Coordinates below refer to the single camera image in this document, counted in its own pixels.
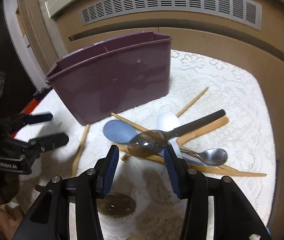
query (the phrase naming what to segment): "blue spoon head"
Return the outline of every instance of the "blue spoon head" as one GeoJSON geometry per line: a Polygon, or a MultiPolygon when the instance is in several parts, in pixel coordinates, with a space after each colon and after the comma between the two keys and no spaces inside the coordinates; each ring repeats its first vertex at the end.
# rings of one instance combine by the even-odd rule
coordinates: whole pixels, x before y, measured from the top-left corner
{"type": "Polygon", "coordinates": [[[122,120],[111,120],[103,127],[106,138],[115,143],[126,144],[137,135],[134,127],[122,120]]]}

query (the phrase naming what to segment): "spoon handle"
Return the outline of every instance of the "spoon handle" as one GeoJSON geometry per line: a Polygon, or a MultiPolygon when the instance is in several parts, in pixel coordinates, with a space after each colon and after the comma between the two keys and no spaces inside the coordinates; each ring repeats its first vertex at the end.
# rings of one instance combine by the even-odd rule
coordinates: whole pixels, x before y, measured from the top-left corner
{"type": "Polygon", "coordinates": [[[171,139],[171,138],[174,138],[174,137],[180,137],[182,135],[185,135],[187,133],[190,133],[198,128],[201,128],[223,116],[225,116],[225,111],[223,109],[215,112],[215,113],[212,113],[212,114],[209,114],[205,117],[202,117],[198,120],[195,120],[193,122],[190,122],[190,123],[187,123],[185,125],[182,125],[180,127],[177,127],[175,128],[174,130],[170,131],[170,132],[166,132],[164,133],[165,135],[165,138],[167,140],[171,139]]]}

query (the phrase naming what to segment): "white tablecloth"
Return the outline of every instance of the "white tablecloth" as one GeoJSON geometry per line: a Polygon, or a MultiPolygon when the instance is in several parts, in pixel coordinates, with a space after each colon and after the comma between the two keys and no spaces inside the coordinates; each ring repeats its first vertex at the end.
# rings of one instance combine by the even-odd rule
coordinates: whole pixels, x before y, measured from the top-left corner
{"type": "MultiPolygon", "coordinates": [[[[170,92],[167,96],[129,109],[120,115],[148,129],[155,128],[162,112],[177,113],[205,87],[209,90],[194,106],[180,117],[187,123],[217,110],[224,109],[230,122],[207,135],[186,144],[195,151],[223,148],[229,166],[240,171],[267,173],[263,178],[233,177],[240,189],[266,224],[271,212],[275,185],[275,150],[268,110],[256,79],[247,71],[231,64],[199,54],[171,51],[170,92]]],[[[67,146],[43,154],[32,167],[33,173],[21,176],[17,196],[24,211],[38,196],[36,184],[46,185],[54,175],[68,178],[70,168],[84,127],[67,110],[55,91],[51,91],[34,110],[50,111],[52,122],[24,127],[17,138],[30,138],[65,132],[67,146]]],[[[106,156],[110,141],[102,133],[106,118],[91,126],[77,173],[94,167],[106,156]]],[[[221,176],[206,174],[215,178],[221,176]]],[[[137,203],[135,213],[114,219],[100,215],[104,239],[178,239],[186,200],[177,199],[172,192],[165,166],[137,158],[119,160],[111,191],[131,196],[137,203]]],[[[76,239],[74,205],[70,209],[70,237],[76,239]]],[[[209,199],[207,239],[213,239],[213,199],[209,199]]]]}

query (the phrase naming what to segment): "blue gripper pad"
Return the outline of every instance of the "blue gripper pad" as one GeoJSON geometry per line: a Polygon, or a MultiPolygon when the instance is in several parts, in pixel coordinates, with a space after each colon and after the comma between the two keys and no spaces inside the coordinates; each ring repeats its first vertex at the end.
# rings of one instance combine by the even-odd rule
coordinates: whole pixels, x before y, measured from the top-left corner
{"type": "Polygon", "coordinates": [[[98,192],[101,192],[104,197],[109,194],[112,187],[118,163],[118,152],[118,147],[116,145],[112,145],[97,177],[96,189],[98,192]]]}
{"type": "Polygon", "coordinates": [[[179,199],[184,199],[185,197],[183,192],[186,188],[186,170],[181,165],[171,145],[167,145],[164,149],[164,161],[170,177],[173,192],[179,199]]]}

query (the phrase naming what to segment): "black handle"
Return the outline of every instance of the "black handle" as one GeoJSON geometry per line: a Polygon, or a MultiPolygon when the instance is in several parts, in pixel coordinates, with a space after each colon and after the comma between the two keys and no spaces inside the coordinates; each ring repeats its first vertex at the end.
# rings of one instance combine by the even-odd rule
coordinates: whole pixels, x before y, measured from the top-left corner
{"type": "Polygon", "coordinates": [[[194,131],[198,128],[201,128],[201,127],[203,127],[203,126],[225,116],[225,114],[226,114],[225,111],[223,109],[221,109],[221,110],[219,110],[215,113],[209,114],[209,115],[202,117],[198,120],[195,120],[193,122],[190,122],[190,123],[187,123],[187,124],[182,125],[180,127],[177,127],[173,130],[173,132],[175,134],[175,136],[173,136],[173,137],[180,137],[182,135],[185,135],[186,133],[192,132],[192,131],[194,131]]]}

